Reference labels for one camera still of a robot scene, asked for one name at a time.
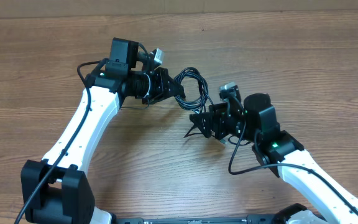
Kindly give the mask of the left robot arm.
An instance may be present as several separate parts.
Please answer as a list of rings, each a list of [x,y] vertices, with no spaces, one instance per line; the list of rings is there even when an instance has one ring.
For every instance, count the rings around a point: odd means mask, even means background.
[[[149,106],[183,87],[163,68],[164,52],[148,52],[138,42],[114,38],[108,58],[93,61],[80,76],[85,89],[80,104],[55,145],[41,161],[21,170],[24,205],[15,222],[114,223],[116,217],[95,205],[87,174],[96,146],[128,96]]]

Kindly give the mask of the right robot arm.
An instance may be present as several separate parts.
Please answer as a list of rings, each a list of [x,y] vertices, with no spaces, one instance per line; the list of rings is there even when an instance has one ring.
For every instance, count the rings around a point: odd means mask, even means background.
[[[223,103],[190,121],[206,138],[233,135],[252,144],[260,169],[270,169],[291,185],[322,215],[327,223],[358,223],[358,198],[338,184],[290,133],[280,128],[267,94],[239,98],[224,93]]]

